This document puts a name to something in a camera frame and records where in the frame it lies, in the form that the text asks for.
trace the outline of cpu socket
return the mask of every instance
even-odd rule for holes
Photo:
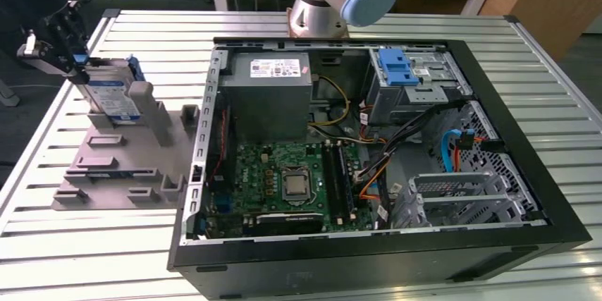
[[[311,198],[310,170],[306,166],[282,168],[282,199],[291,204]]]

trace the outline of gray carpet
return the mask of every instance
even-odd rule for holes
[[[294,0],[282,0],[282,6],[291,6]],[[262,11],[274,11],[274,0],[259,0]],[[240,9],[251,11],[254,0],[239,0]],[[92,30],[106,8],[211,11],[212,0],[94,0],[83,10],[88,30]],[[562,69],[576,81],[594,105],[602,110],[602,35],[585,35],[572,48]],[[38,124],[52,102],[63,79],[38,70],[24,70],[7,56],[0,54],[0,79],[10,86],[44,85],[44,87],[16,87],[22,97],[19,107],[0,105],[0,161],[16,161],[22,155]],[[0,187],[11,168],[0,166]]]

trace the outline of white label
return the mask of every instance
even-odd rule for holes
[[[425,77],[425,76],[429,77],[431,75],[431,73],[429,73],[429,70],[426,68],[414,68],[413,72],[414,72],[414,75],[417,75],[417,76],[419,75],[422,77]]]
[[[369,115],[366,113],[361,113],[359,114],[359,123],[362,125],[367,125],[369,124]]]
[[[255,59],[251,61],[252,78],[290,78],[301,76],[299,59]]]
[[[383,205],[378,206],[377,213],[381,216],[381,218],[383,218],[385,221],[389,219],[389,212],[385,209]]]
[[[132,124],[140,119],[140,111],[126,95],[126,84],[119,80],[91,80],[87,84],[94,102],[118,124]]]
[[[397,194],[402,190],[403,186],[399,183],[394,183],[394,185],[389,189],[390,194]]]

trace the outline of aluminum table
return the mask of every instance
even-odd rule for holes
[[[123,11],[103,18],[94,56],[134,53],[167,109],[200,104],[214,37],[285,37],[285,13]],[[502,17],[391,15],[363,38],[466,40],[594,240],[477,283],[419,285],[279,300],[602,298],[602,119],[521,24]],[[88,126],[66,83],[0,192],[2,300],[202,300],[166,270],[175,210],[54,211]]]

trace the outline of ram slot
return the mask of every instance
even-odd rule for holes
[[[323,178],[327,188],[330,218],[334,223],[342,225],[353,215],[353,191],[349,178],[346,157],[343,149],[337,145],[322,147]]]

